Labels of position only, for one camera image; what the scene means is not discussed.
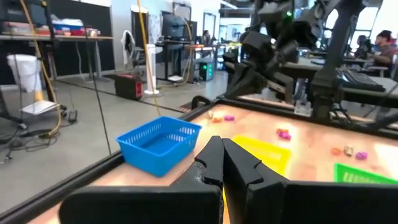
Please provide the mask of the white tower fan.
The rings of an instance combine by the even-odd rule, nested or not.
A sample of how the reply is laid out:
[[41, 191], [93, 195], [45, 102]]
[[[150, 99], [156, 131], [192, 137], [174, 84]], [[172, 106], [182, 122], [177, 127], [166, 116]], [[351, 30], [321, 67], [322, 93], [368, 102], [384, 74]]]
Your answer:
[[144, 93], [150, 96], [158, 96], [160, 94], [160, 91], [156, 87], [156, 46], [154, 44], [147, 44], [146, 50], [147, 89], [144, 91]]

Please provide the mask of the black computer monitor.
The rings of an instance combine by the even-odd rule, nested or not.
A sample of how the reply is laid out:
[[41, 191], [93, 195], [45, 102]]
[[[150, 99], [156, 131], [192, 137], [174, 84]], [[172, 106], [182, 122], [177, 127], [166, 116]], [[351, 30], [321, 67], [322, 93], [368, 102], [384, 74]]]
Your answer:
[[164, 14], [162, 36], [169, 40], [194, 41], [197, 37], [197, 23], [174, 14]]

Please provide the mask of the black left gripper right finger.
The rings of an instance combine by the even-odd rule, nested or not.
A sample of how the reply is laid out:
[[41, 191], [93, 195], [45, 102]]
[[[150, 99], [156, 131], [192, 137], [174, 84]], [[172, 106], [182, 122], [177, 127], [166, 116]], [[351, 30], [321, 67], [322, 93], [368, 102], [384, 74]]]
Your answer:
[[231, 224], [398, 224], [398, 185], [289, 180], [224, 138]]

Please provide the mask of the pink box stack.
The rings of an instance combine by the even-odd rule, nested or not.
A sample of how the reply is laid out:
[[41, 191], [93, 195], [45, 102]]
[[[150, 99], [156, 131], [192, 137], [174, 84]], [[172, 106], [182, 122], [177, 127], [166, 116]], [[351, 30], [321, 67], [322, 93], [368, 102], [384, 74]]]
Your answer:
[[34, 31], [29, 23], [4, 21], [0, 23], [0, 34], [33, 35]]

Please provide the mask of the black stand pole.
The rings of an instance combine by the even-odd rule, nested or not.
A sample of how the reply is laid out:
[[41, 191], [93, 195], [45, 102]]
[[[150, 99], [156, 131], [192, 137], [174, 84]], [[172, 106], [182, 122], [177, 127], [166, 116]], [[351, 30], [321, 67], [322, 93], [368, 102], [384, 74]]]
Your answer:
[[44, 9], [46, 24], [47, 24], [47, 27], [49, 28], [49, 40], [45, 42], [45, 53], [47, 56], [47, 65], [50, 69], [50, 76], [51, 76], [51, 79], [53, 80], [53, 90], [55, 92], [55, 96], [49, 95], [49, 82], [46, 82], [46, 90], [47, 90], [47, 94], [49, 96], [49, 100], [54, 102], [55, 98], [57, 96], [57, 92], [56, 92], [56, 90], [57, 90], [56, 89], [57, 69], [55, 66], [53, 52], [58, 47], [58, 40], [55, 38], [55, 31], [53, 28], [52, 19], [50, 16], [50, 10], [48, 7], [47, 0], [40, 0], [40, 4]]

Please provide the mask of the blue white storage tub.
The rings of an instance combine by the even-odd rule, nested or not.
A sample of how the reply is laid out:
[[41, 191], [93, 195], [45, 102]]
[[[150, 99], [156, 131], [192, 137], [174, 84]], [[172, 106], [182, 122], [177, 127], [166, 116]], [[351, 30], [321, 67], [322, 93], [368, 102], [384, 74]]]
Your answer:
[[80, 19], [53, 19], [53, 28], [55, 30], [81, 30], [83, 21]]

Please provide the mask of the black computer tower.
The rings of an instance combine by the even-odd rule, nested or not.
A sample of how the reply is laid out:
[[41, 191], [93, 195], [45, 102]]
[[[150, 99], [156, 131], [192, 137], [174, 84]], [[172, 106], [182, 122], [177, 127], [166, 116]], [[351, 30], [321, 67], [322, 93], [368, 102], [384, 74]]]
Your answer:
[[213, 79], [213, 64], [212, 63], [199, 63], [199, 77], [200, 80], [207, 82]]

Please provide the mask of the wooden top desk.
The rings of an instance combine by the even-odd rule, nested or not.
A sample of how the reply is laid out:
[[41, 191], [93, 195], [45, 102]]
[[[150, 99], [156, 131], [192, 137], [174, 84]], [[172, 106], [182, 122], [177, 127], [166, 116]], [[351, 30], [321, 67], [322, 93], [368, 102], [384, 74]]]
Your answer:
[[[49, 35], [12, 35], [11, 33], [0, 34], [0, 40], [18, 40], [18, 41], [50, 41], [51, 38]], [[102, 82], [108, 82], [109, 79], [102, 77], [102, 69], [100, 64], [100, 51], [98, 47], [98, 42], [103, 40], [113, 40], [112, 37], [107, 36], [97, 36], [97, 37], [83, 37], [83, 36], [65, 36], [65, 35], [56, 35], [54, 40], [58, 40], [60, 42], [94, 42], [95, 47], [93, 49], [95, 54], [95, 69], [96, 75], [92, 75], [94, 80], [100, 80]]]

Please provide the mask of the black equipment case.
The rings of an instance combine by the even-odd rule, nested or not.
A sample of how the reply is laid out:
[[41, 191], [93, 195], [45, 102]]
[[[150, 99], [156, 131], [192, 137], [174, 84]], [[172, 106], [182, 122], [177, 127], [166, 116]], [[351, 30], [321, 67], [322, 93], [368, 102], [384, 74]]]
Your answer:
[[118, 74], [114, 78], [114, 88], [117, 96], [139, 101], [142, 98], [142, 80], [132, 74]]

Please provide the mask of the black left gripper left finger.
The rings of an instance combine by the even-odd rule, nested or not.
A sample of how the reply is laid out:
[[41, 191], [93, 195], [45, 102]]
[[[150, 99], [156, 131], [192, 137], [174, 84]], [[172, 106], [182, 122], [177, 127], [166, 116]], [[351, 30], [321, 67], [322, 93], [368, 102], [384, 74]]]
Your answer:
[[168, 187], [84, 187], [61, 204], [61, 224], [222, 224], [224, 145], [210, 138]]

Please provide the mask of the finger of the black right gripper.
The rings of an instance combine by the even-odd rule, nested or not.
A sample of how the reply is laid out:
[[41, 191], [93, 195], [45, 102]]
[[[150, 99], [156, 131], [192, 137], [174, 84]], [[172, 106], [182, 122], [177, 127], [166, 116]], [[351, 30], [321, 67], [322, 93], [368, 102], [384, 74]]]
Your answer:
[[260, 94], [267, 86], [268, 73], [255, 63], [236, 62], [231, 75], [232, 79], [229, 81], [224, 94], [224, 97], [228, 99]]
[[277, 93], [277, 98], [286, 103], [294, 102], [294, 79], [282, 73], [275, 73], [267, 80], [267, 87]]

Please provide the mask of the white jacket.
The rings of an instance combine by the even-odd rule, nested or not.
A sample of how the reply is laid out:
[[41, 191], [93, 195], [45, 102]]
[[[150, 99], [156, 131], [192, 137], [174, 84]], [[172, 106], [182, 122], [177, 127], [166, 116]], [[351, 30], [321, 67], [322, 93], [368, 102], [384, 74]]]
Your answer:
[[128, 61], [132, 59], [132, 56], [134, 55], [134, 49], [136, 46], [134, 36], [129, 30], [125, 30], [123, 32], [121, 44], [123, 48], [123, 64], [127, 65]]

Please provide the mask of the black keyboard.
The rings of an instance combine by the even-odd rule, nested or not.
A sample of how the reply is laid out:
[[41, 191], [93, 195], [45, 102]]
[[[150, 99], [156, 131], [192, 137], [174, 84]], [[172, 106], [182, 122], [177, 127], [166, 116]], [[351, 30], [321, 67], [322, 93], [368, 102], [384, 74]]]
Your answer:
[[384, 92], [386, 89], [372, 80], [364, 73], [356, 73], [351, 70], [336, 69], [341, 84], [345, 88], [357, 90]]

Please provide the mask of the black partition panel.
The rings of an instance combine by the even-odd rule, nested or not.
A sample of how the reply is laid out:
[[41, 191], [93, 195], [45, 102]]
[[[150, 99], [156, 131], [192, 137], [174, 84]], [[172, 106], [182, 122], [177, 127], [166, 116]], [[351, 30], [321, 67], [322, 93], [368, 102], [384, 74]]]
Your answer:
[[[49, 0], [51, 14], [64, 18], [81, 19], [87, 28], [99, 29], [102, 35], [111, 36], [110, 10], [105, 6], [98, 6], [73, 0]], [[88, 58], [91, 65], [95, 65], [93, 42], [58, 41], [53, 49], [40, 43], [40, 51], [47, 56], [52, 53], [57, 70], [57, 76], [74, 75], [79, 72], [89, 72]], [[113, 70], [114, 53], [111, 40], [98, 42], [100, 65], [103, 70]], [[0, 85], [15, 84], [11, 68], [7, 64], [8, 54], [35, 54], [35, 47], [28, 41], [0, 40]]]

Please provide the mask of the yellow plastic basket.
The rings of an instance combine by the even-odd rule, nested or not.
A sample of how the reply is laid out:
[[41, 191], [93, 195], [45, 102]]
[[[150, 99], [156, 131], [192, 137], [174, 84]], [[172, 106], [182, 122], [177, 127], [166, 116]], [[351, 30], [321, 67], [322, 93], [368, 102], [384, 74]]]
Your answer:
[[291, 152], [237, 135], [223, 139], [224, 208], [230, 224], [280, 224]]

